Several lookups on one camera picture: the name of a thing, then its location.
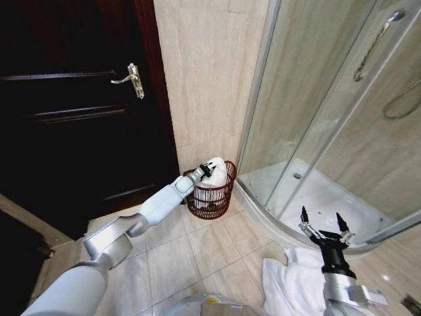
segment door panel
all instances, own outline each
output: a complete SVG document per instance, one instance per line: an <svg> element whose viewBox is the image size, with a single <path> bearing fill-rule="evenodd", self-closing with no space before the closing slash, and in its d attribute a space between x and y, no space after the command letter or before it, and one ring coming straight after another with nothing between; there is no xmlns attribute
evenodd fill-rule
<svg viewBox="0 0 421 316"><path fill-rule="evenodd" d="M78 238L177 176L152 0L4 1L0 45L2 194Z"/></svg>

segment white tiled floor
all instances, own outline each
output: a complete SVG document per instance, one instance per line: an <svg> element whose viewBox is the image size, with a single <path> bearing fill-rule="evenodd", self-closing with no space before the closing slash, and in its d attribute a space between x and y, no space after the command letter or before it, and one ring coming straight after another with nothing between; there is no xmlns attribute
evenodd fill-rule
<svg viewBox="0 0 421 316"><path fill-rule="evenodd" d="M132 207L117 215L136 211L137 207ZM115 216L91 221L88 232ZM131 254L110 271L109 285L96 316L164 315L177 300L205 292L262 307L263 257L286 263L281 247L254 224L235 197L227 213L214 221L198 219L181 205L161 224L131 242ZM81 240L56 251L45 262L34 297L61 273L87 259Z"/></svg>

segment wicker basket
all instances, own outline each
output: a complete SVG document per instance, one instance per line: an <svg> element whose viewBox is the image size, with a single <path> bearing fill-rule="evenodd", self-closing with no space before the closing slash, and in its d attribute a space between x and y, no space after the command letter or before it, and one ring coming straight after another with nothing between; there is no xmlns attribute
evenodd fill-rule
<svg viewBox="0 0 421 316"><path fill-rule="evenodd" d="M221 217L230 206L232 188L237 176L237 168L231 161L225 161L227 177L224 186L219 188L201 188L196 186L187 196L187 207L190 212L200 219L217 219ZM194 169L185 171L184 176L192 173Z"/></svg>

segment white cloth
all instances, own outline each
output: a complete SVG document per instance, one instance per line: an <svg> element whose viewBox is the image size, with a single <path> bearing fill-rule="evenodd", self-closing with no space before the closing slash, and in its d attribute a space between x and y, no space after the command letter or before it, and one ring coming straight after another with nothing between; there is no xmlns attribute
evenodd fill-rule
<svg viewBox="0 0 421 316"><path fill-rule="evenodd" d="M324 277L319 252L305 248L285 250L288 266L263 259L264 309L273 316L323 316Z"/></svg>
<svg viewBox="0 0 421 316"><path fill-rule="evenodd" d="M215 168L213 169L213 172L210 178L205 176L203 180L199 183L199 186L201 188L218 188L218 187L224 186L226 183L227 169L226 169L226 164L223 158L215 157L207 161L207 163L209 164L208 166L209 168L213 168L213 167ZM203 196L203 195L200 196L200 195L202 194L198 194L198 191L195 191L195 195L194 195L195 198L212 201L212 196ZM222 198L223 196L218 196L218 197L214 196L214 199L222 199ZM208 205L209 203L195 200L195 206L198 209L200 209L201 207L207 207Z"/></svg>

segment shower frame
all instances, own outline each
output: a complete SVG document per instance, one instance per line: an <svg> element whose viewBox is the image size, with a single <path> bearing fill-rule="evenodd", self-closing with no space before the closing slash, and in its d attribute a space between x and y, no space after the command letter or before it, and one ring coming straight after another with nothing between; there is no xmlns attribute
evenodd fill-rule
<svg viewBox="0 0 421 316"><path fill-rule="evenodd" d="M255 73L253 76L252 86L251 86L251 93L249 96L249 102L247 105L246 115L245 115L245 122L243 125L243 130L241 133L241 139L240 139L240 146L237 152L237 159L236 163L238 166L238 170L241 170L241 163L243 162L245 148L247 145L247 139L249 137L249 133L251 130L251 125L253 121L253 115L257 106L257 100L259 97L259 91L260 91L260 85L262 83L262 78L264 76L264 70L266 66L266 62L268 59L268 54L270 50L270 44L272 41L272 36L274 33L276 20L278 17L278 11L280 9L281 0L269 0L268 4L268 10L266 13L266 21L264 23L264 28L262 32L262 39L260 42L260 48L259 48L259 54L257 57L257 63L255 68ZM292 195L289 197L287 203L284 205L284 208L282 210L282 214L285 212L287 206L289 205L290 201L295 197L296 193L300 190L300 188L305 183L308 175L313 170L314 166L319 162L325 152L329 149L329 147L332 145L332 143L335 141L338 134L341 132L342 128L345 126L347 121L351 118L352 114L355 112L357 107L361 104L361 101L364 99L364 96L370 91L370 88L372 84L375 82L376 78L380 75L380 72L384 69L387 62L390 60L394 52L397 50L399 44L402 42L405 34L410 30L411 26L416 22L417 18L421 16L421 4L414 1L412 5L407 8L407 16L405 19L400 23L398 26L398 30L394 37L389 41L389 43L386 45L384 51L382 52L381 56L379 57L378 61L374 64L372 70L366 75L364 78L364 81L362 82L361 87L359 88L358 92L353 97L352 101L346 108L344 114L341 116L340 120L336 124L333 132L330 133L328 139L324 142L323 146L320 148L318 154L316 155L316 158L313 159L313 161L310 163L309 168L303 174L300 183L295 188ZM324 99L329 91L329 89L332 86L333 81L335 78L333 78L331 84L329 85L328 89L326 90L326 93L320 98L320 101L318 102L318 106L316 107L316 110L312 114L311 120L306 127L305 131L303 132L303 135L301 136L301 139L297 142L297 145L295 146L293 153L291 154L289 161L287 162L287 165L284 167L284 170L282 171L276 185L274 186L274 189L272 193L270 194L267 201L270 201L270 198L272 194L274 193L276 186L279 184L279 182L282 180L283 175L286 174L288 168L291 167L291 162L294 161L295 158L297 158L297 152L300 148L300 146L305 143L307 138L309 137L309 134L311 133L312 127L314 126L315 122L317 121L318 116L320 115L321 109L323 108L323 102ZM243 190L246 195L247 199L250 199L251 203L254 204L254 206L259 210L260 214L258 217L260 219L264 219L262 222L270 223L272 228L276 227L278 230L281 230L282 232L286 233L290 237L296 239L297 241L304 243L310 247L314 247L314 244L304 235L298 233L297 231L293 230L286 224L284 224L281 220L282 214L280 215L280 219L275 217L267 208L265 205L258 200L252 191L241 181L239 177L236 179L237 184ZM421 223L421 211L415 212L414 214L405 217L404 219L401 219L400 221L397 221L396 223L392 224L391 226L380 230L379 232L375 233L372 237L367 239L364 244L357 245L355 247L348 248L346 253L348 254L360 254L367 252L375 247L377 247L381 242L384 240L402 232L405 231L417 224Z"/></svg>

